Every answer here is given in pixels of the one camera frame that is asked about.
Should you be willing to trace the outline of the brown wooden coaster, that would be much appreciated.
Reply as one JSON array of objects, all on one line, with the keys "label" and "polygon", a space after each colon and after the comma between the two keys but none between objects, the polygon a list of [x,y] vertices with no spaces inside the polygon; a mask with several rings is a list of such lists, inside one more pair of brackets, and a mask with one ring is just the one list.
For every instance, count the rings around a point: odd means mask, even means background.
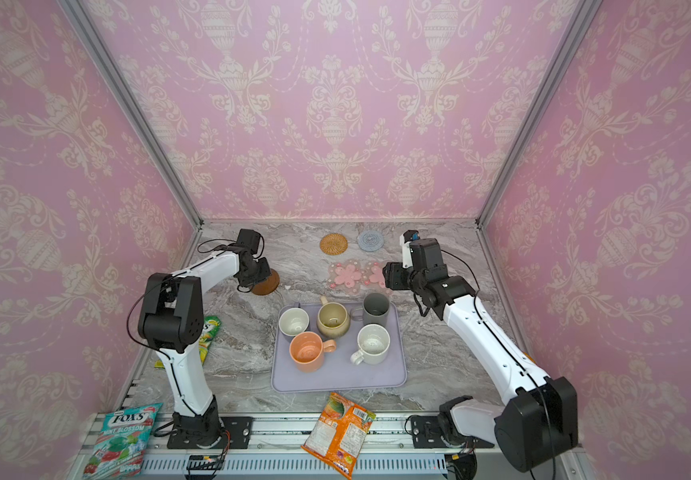
[{"label": "brown wooden coaster", "polygon": [[251,290],[251,293],[257,296],[267,296],[277,290],[280,283],[280,277],[275,269],[270,270],[270,275],[263,282],[257,283]]}]

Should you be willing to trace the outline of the pink flower coaster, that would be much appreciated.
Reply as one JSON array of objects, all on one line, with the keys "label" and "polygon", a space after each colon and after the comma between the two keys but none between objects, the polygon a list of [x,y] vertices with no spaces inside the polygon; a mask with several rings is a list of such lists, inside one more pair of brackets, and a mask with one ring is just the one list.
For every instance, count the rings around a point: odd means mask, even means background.
[{"label": "pink flower coaster", "polygon": [[357,260],[335,262],[328,268],[327,285],[330,289],[357,294],[363,285],[363,270]]},{"label": "pink flower coaster", "polygon": [[371,289],[387,289],[385,276],[383,275],[385,262],[369,261],[363,264],[363,285]]}]

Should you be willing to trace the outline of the blue woven coaster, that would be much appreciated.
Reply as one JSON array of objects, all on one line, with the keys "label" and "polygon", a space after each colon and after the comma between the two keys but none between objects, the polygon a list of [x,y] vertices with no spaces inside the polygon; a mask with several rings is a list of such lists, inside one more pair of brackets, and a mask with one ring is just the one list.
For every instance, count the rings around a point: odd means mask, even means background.
[{"label": "blue woven coaster", "polygon": [[357,245],[365,252],[375,252],[383,248],[385,238],[377,230],[365,230],[357,237]]}]

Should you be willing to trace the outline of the woven rattan coaster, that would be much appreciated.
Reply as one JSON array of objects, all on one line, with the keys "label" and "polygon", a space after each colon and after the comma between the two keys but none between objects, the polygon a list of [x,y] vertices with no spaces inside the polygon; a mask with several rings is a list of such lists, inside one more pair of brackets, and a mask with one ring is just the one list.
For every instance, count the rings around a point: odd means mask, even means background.
[{"label": "woven rattan coaster", "polygon": [[330,256],[343,254],[349,248],[349,240],[339,233],[326,234],[319,242],[320,250]]}]

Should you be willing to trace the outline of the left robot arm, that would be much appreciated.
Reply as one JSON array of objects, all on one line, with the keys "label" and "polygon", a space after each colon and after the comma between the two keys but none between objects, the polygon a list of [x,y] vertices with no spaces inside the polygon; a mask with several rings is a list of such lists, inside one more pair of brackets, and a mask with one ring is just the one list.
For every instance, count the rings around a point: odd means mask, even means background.
[{"label": "left robot arm", "polygon": [[219,448],[230,445],[215,395],[206,383],[198,340],[204,320],[203,295],[225,280],[249,292],[271,276],[263,257],[264,238],[241,229],[235,240],[212,248],[205,258],[172,273],[149,276],[138,300],[141,344],[162,362],[173,394],[170,449]]}]

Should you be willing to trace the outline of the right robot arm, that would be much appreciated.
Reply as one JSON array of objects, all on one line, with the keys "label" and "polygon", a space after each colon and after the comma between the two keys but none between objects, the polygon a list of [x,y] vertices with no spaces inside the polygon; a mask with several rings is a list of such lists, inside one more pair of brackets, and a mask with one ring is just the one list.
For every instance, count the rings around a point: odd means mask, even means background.
[{"label": "right robot arm", "polygon": [[503,407],[471,396],[439,407],[441,437],[451,446],[477,438],[497,446],[519,472],[555,460],[579,445],[577,390],[567,378],[552,378],[522,352],[485,310],[479,290],[449,274],[435,238],[407,230],[399,238],[399,262],[383,267],[385,285],[409,290],[419,313],[434,313],[481,362]]}]

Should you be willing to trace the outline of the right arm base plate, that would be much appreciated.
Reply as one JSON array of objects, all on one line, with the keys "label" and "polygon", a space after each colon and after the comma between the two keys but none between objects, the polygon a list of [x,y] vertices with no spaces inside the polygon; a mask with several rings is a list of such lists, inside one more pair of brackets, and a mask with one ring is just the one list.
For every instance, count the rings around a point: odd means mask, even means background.
[{"label": "right arm base plate", "polygon": [[437,416],[411,415],[405,420],[405,433],[413,438],[415,449],[475,450],[495,447],[478,437],[463,437],[451,432],[450,427],[443,427]]}]

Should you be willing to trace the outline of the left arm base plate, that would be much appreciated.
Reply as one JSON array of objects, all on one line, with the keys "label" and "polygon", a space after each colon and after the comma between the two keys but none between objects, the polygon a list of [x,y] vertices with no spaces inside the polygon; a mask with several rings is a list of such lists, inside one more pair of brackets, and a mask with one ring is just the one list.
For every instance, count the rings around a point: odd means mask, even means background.
[{"label": "left arm base plate", "polygon": [[185,449],[218,449],[226,446],[230,450],[245,450],[251,438],[253,418],[251,416],[221,417],[215,434],[182,433],[175,431],[169,435],[167,448]]}]

